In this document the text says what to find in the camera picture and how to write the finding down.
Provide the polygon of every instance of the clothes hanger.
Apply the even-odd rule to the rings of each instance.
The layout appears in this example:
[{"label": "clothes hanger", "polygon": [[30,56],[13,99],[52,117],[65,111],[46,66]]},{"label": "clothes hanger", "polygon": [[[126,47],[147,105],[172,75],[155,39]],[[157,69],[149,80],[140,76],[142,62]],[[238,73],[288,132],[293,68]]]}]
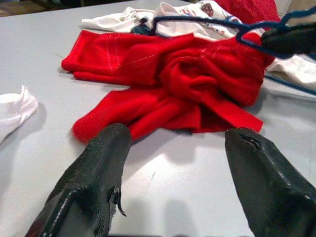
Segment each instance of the clothes hanger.
[{"label": "clothes hanger", "polygon": [[[296,26],[287,25],[291,18],[302,18],[316,13],[316,6],[302,11],[293,11],[286,14],[280,22],[261,21],[255,24],[243,24],[240,22],[229,22],[225,20],[193,17],[193,16],[157,16],[153,20],[153,27],[150,29],[145,25],[146,19],[142,19],[141,25],[135,27],[132,31],[136,34],[161,36],[157,33],[157,25],[162,21],[191,21],[218,24],[233,29],[237,29],[236,40],[239,43],[252,47],[258,51],[269,54],[273,57],[288,59],[294,54],[306,54],[312,59],[316,60],[316,22],[300,24]],[[263,33],[261,40],[262,45],[257,45],[254,42],[246,40],[243,36],[255,29],[270,28]],[[297,90],[306,92],[311,95],[316,95],[316,90],[310,89],[306,86],[291,83],[276,77],[272,74],[265,74],[267,79],[277,83],[295,88]]]}]

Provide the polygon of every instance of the white fabric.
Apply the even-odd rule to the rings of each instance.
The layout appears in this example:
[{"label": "white fabric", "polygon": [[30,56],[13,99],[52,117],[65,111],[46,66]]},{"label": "white fabric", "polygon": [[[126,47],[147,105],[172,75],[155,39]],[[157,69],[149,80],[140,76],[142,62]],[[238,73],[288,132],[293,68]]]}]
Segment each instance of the white fabric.
[{"label": "white fabric", "polygon": [[0,143],[27,120],[38,107],[38,101],[25,86],[21,94],[0,95]]},{"label": "white fabric", "polygon": [[[93,19],[83,19],[82,26],[85,28],[106,30],[112,32],[131,32],[139,25],[143,17],[148,19],[146,25],[151,28],[155,16],[189,15],[203,18],[215,18],[226,21],[241,22],[237,17],[231,15],[213,0],[203,0],[195,4],[173,7],[162,2],[155,11],[134,9],[128,7],[123,13],[110,14]],[[195,37],[207,40],[222,40],[234,37],[236,32],[223,26],[209,23],[192,22],[161,22],[157,32],[165,36],[179,36],[193,33]],[[263,29],[255,30],[261,34]],[[269,72],[281,72],[287,74],[290,79],[298,84],[315,89],[316,63],[309,62],[299,55],[289,59],[275,61],[267,68]]]},{"label": "white fabric", "polygon": [[140,19],[146,17],[152,20],[153,16],[154,11],[152,10],[128,7],[123,13],[114,13],[93,19],[82,19],[81,26],[96,30],[129,33],[133,27],[139,25]]},{"label": "white fabric", "polygon": [[309,62],[298,55],[289,59],[278,59],[268,66],[269,72],[283,72],[294,82],[316,90],[316,63]]}]

